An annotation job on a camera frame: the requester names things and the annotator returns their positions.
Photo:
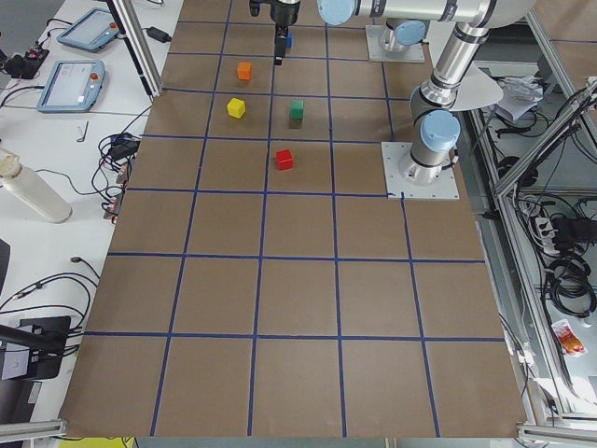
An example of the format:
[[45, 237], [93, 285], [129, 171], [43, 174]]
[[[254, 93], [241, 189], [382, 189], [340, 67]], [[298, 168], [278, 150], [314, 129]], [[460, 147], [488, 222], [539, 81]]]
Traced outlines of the green wooden block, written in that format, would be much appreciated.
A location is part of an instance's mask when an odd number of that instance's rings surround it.
[[289, 117], [292, 120], [304, 119], [305, 104], [303, 100], [292, 100], [290, 102]]

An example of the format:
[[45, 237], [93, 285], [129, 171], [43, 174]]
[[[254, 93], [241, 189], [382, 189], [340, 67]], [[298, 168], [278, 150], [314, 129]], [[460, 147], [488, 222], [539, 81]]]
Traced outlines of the aluminium frame post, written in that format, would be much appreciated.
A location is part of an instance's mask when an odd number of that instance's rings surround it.
[[143, 27], [130, 0], [107, 0], [106, 4], [119, 33], [124, 38], [138, 77], [151, 98], [162, 93], [160, 73], [147, 44]]

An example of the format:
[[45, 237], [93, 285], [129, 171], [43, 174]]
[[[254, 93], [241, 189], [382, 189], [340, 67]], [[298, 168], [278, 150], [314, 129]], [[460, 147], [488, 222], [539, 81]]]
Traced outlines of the white bottle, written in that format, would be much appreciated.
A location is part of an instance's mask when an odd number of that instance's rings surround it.
[[1, 181], [7, 190], [52, 223], [63, 223], [72, 206], [37, 172], [22, 164], [20, 157], [1, 148]]

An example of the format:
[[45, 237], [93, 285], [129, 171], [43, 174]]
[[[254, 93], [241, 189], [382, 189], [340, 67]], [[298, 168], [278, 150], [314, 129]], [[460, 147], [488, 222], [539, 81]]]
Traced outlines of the teach pendant tablet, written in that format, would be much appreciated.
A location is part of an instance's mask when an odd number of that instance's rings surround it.
[[67, 47], [89, 52], [100, 51], [118, 35], [118, 26], [109, 10], [95, 7], [58, 35]]
[[36, 105], [41, 113], [89, 112], [97, 101], [105, 76], [101, 60], [58, 61]]

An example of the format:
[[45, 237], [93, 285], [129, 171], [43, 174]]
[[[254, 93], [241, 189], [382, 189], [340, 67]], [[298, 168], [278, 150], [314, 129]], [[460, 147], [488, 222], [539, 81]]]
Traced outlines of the red wooden block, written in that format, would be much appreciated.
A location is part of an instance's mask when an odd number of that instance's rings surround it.
[[275, 152], [276, 167], [280, 171], [292, 169], [294, 167], [294, 156], [290, 149], [284, 148]]

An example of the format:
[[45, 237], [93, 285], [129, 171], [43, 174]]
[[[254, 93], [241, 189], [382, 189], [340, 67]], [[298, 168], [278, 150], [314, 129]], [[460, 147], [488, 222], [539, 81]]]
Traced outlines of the hex key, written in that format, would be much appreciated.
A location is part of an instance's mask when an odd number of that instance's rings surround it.
[[83, 143], [86, 140], [87, 132], [88, 132], [88, 129], [89, 129], [89, 124], [90, 123], [88, 121], [86, 121], [84, 125], [77, 127], [77, 129], [78, 129], [78, 137], [76, 138], [76, 141], [78, 143]]

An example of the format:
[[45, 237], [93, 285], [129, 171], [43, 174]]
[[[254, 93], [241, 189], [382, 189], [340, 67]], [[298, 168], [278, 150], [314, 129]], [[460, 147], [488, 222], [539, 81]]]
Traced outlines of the orange wooden block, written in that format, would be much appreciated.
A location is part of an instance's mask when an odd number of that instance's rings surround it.
[[250, 81], [253, 78], [253, 64], [249, 62], [238, 62], [237, 78], [242, 81]]

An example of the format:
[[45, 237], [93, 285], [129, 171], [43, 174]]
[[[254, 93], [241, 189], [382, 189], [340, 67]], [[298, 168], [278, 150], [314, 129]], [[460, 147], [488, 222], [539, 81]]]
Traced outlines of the blue wooden block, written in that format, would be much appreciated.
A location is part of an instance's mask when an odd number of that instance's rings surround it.
[[292, 46], [293, 46], [293, 34], [292, 34], [291, 31], [288, 31], [287, 35], [286, 35], [286, 44], [285, 44], [285, 47], [287, 49], [291, 49]]

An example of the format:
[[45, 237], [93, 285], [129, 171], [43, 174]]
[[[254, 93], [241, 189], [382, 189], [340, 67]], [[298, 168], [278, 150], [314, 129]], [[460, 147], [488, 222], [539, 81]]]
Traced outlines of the black power adapter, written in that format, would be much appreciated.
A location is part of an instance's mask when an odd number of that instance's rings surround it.
[[168, 42], [172, 41], [172, 37], [170, 36], [169, 33], [165, 32], [159, 28], [156, 28], [156, 27], [146, 28], [146, 33], [150, 38], [152, 38], [160, 43], [168, 43]]

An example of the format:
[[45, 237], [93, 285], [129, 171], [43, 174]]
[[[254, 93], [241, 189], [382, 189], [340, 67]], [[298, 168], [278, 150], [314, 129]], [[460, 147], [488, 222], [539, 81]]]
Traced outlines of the lower teach pendant tablet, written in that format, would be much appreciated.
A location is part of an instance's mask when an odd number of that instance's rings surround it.
[[89, 112], [97, 101], [105, 76], [101, 60], [58, 61], [36, 105], [41, 113]]

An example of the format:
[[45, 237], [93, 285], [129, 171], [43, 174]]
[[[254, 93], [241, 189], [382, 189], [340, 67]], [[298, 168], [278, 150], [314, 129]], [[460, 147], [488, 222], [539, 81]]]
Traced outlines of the red snack packet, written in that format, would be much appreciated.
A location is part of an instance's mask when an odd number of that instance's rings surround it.
[[566, 355], [579, 357], [587, 352], [585, 345], [577, 338], [567, 319], [552, 323], [551, 329]]

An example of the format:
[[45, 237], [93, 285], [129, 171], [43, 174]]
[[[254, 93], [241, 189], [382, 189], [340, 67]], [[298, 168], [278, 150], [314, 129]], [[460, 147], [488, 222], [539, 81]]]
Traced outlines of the upper teach pendant tablet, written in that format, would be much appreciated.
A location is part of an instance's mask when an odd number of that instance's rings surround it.
[[95, 7], [58, 35], [67, 47], [89, 52], [100, 51], [118, 35], [118, 26], [109, 10]]

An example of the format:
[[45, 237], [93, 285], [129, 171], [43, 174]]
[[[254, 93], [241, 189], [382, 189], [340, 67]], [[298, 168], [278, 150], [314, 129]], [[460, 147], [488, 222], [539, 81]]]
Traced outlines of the yellow wooden block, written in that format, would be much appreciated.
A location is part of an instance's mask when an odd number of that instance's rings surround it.
[[227, 103], [228, 114], [236, 119], [241, 119], [246, 113], [246, 103], [244, 100], [239, 98], [231, 98]]

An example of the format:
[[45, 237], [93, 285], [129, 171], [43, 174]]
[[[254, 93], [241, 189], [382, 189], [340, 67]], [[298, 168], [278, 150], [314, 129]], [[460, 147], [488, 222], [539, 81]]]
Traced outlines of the crumpled white paper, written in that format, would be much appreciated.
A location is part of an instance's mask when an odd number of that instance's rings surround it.
[[517, 121], [543, 100], [543, 88], [534, 76], [504, 77], [498, 85], [503, 98], [497, 105], [497, 114], [509, 121]]

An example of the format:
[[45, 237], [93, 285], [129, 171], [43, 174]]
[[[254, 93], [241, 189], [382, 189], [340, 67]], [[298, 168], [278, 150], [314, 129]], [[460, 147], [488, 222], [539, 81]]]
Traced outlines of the black monitor stand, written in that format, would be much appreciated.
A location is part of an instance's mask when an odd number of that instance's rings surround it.
[[66, 354], [71, 318], [26, 318], [16, 328], [1, 326], [1, 379], [49, 380]]

